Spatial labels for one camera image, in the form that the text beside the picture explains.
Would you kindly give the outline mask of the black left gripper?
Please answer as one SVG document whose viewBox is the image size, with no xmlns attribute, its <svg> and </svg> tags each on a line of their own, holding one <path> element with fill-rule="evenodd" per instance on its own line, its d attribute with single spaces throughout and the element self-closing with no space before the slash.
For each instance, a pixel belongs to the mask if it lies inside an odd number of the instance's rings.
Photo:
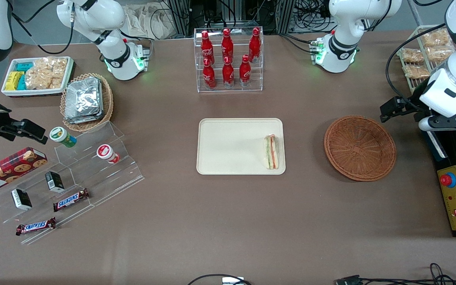
<svg viewBox="0 0 456 285">
<path fill-rule="evenodd" d="M 424 110 L 415 115 L 420 130 L 456 130 L 456 86 L 420 85 L 413 90 L 410 101 L 423 105 Z M 380 121 L 386 122 L 401 111 L 415 110 L 406 98 L 394 96 L 380 106 Z"/>
</svg>

